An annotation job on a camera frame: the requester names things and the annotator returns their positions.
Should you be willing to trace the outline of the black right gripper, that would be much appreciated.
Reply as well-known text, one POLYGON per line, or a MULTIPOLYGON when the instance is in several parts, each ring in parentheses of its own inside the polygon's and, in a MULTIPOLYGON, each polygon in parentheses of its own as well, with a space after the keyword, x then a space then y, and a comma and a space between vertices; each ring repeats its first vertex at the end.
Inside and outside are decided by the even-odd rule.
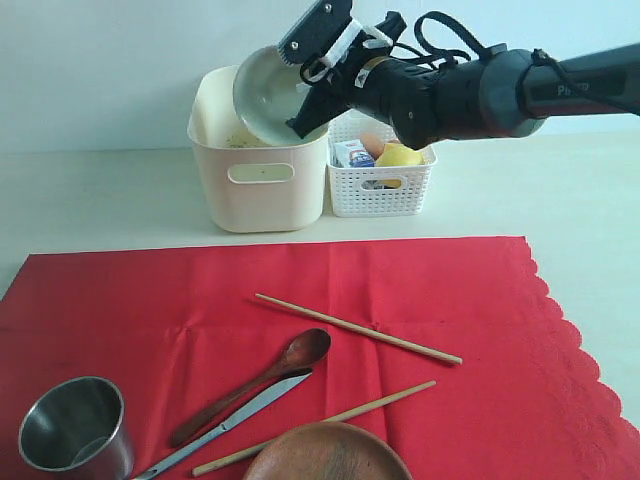
POLYGON ((286 125, 303 138, 354 109, 395 130, 428 130, 429 72, 391 56, 406 28, 401 14, 388 13, 371 30, 362 27, 335 67, 319 61, 299 65, 300 77, 311 89, 286 125))

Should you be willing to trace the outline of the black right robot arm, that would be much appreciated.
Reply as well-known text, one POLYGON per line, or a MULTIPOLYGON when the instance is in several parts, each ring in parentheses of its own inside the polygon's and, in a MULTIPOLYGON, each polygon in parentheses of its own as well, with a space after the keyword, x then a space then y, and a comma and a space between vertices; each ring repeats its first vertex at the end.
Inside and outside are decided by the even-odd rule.
POLYGON ((288 126, 306 135, 354 109, 417 150, 441 140, 522 138, 550 117, 639 111, 637 45, 559 61, 541 49, 485 46, 438 11, 428 18, 465 49, 434 46, 415 23, 417 46, 407 59, 394 57, 406 27, 395 11, 370 28, 347 14, 300 19, 277 46, 310 88, 288 126))

